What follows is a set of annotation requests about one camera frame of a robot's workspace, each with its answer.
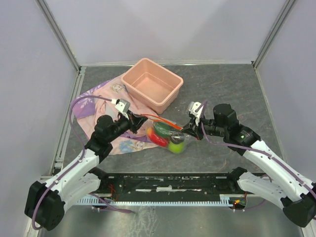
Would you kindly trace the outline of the green fake apple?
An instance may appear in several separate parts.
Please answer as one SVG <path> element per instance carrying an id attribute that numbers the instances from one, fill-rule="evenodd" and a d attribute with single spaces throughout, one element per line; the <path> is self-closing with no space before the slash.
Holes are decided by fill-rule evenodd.
<path id="1" fill-rule="evenodd" d="M 182 153 L 184 148 L 185 148 L 185 143 L 184 142 L 179 143 L 179 144 L 175 144 L 175 143 L 169 142 L 169 144 L 168 144 L 168 149 L 171 152 L 173 152 L 174 154 Z"/>

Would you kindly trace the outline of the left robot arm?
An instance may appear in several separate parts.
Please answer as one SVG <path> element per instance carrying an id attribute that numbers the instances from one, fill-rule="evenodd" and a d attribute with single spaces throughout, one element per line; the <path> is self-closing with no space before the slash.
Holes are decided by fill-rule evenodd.
<path id="1" fill-rule="evenodd" d="M 30 186 L 24 212 L 31 218 L 33 229 L 53 230 L 81 198 L 94 191 L 105 192 L 109 180 L 92 170 L 109 155 L 114 140 L 127 131 L 137 133 L 146 121 L 147 117 L 131 111 L 119 113 L 117 120 L 100 116 L 81 154 L 45 182 Z"/>

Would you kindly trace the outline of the red fake pepper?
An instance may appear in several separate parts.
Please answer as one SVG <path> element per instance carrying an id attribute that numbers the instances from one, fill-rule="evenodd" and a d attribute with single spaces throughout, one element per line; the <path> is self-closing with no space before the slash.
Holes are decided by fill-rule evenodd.
<path id="1" fill-rule="evenodd" d="M 154 132 L 149 134 L 149 139 L 156 145 L 161 146 L 161 147 L 167 147 L 168 146 L 168 140 L 158 136 Z"/>

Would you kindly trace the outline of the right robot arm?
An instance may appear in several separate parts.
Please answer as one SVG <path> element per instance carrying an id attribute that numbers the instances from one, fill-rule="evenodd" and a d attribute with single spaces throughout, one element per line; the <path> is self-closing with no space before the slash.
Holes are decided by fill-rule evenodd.
<path id="1" fill-rule="evenodd" d="M 191 102 L 190 121 L 182 132 L 199 140 L 209 136 L 223 138 L 221 146 L 230 148 L 257 165 L 271 181 L 256 177 L 238 167 L 231 173 L 227 189 L 253 193 L 279 207 L 295 225 L 306 227 L 316 218 L 316 184 L 283 161 L 251 128 L 239 123 L 230 104 L 213 108 L 213 119 L 206 119 L 206 102 Z"/>

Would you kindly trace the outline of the dark purple fake eggplant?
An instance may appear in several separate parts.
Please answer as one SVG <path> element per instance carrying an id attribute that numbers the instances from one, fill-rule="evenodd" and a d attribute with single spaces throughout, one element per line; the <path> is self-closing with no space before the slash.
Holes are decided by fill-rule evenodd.
<path id="1" fill-rule="evenodd" d="M 175 132 L 169 137 L 169 141 L 173 144 L 181 144 L 185 141 L 185 135 L 181 132 Z"/>

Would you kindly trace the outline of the dark green fake vegetable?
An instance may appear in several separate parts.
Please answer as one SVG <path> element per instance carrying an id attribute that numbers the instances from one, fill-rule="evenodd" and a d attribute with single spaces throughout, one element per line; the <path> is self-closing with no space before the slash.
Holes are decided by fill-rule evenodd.
<path id="1" fill-rule="evenodd" d="M 172 126 L 164 122 L 154 122 L 153 128 L 154 132 L 161 137 L 168 137 L 175 131 Z"/>

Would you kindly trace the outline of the yellow fake pear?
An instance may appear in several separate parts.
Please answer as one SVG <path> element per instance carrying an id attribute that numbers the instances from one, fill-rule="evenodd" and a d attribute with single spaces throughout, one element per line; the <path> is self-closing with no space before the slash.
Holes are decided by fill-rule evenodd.
<path id="1" fill-rule="evenodd" d="M 147 128 L 146 135 L 151 138 L 155 135 L 154 129 L 152 127 Z"/>

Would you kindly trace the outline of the clear zip top bag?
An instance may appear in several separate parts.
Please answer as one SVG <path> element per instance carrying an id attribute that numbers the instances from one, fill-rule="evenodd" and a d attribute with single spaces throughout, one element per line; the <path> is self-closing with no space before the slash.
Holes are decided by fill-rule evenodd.
<path id="1" fill-rule="evenodd" d="M 146 136 L 153 144 L 167 149 L 174 154 L 182 153 L 190 142 L 190 136 L 182 131 L 175 122 L 159 116 L 142 114 L 149 122 L 146 123 Z"/>

